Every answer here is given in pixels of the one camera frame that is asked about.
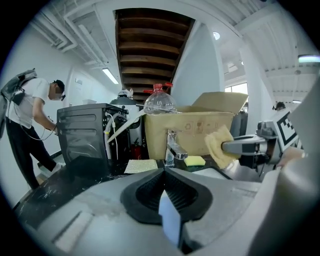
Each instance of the faucet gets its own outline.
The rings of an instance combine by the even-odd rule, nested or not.
[[[166,134],[166,149],[165,149],[165,167],[174,167],[174,159],[183,160],[188,157],[188,152],[185,151],[179,144],[176,143],[177,130],[168,129]]]

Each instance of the backpack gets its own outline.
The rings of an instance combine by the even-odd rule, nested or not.
[[[4,134],[5,123],[6,123],[6,110],[11,101],[14,99],[17,91],[24,91],[22,86],[25,82],[37,78],[38,75],[36,70],[30,69],[20,74],[15,75],[9,82],[5,84],[5,86],[0,91],[0,139]]]

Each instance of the fire extinguisher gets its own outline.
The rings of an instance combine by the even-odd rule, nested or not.
[[[139,145],[138,138],[136,138],[134,144],[131,145],[132,159],[141,160],[141,146]]]

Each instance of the black pants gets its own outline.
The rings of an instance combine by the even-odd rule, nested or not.
[[[33,126],[30,129],[27,129],[24,126],[21,127],[20,124],[12,120],[10,121],[7,117],[5,121],[6,132],[9,137],[15,161],[18,164],[26,182],[34,190],[39,186],[39,183],[34,173],[33,162],[30,154],[32,154],[51,172],[57,163],[50,157],[43,141],[39,140],[40,138]]]

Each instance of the ceiling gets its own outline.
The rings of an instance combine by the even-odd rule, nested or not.
[[[121,82],[133,89],[134,100],[143,102],[154,84],[165,86],[174,79],[194,20],[150,8],[120,9],[115,19]]]
[[[260,70],[265,72],[264,82],[275,102],[283,101],[294,108],[291,102],[302,100],[319,75],[319,65],[298,63],[299,54],[317,54],[318,51],[299,24],[274,0],[164,1],[167,4],[152,0],[104,1],[105,6],[108,3],[110,8],[97,9],[95,4],[86,0],[56,0],[48,8],[78,42],[72,51],[92,69],[108,67],[118,81],[121,76],[116,54],[114,10],[126,8],[112,8],[118,3],[119,6],[129,7],[140,5],[150,8],[154,5],[158,9],[164,6],[176,13],[183,10],[182,14],[206,23],[212,32],[219,32],[220,39],[216,43],[220,49],[226,86],[246,81],[240,55],[244,44],[250,46]],[[70,12],[69,20],[86,43],[64,19]],[[55,38],[37,20],[34,22]],[[96,46],[84,36],[79,25],[86,28]]]

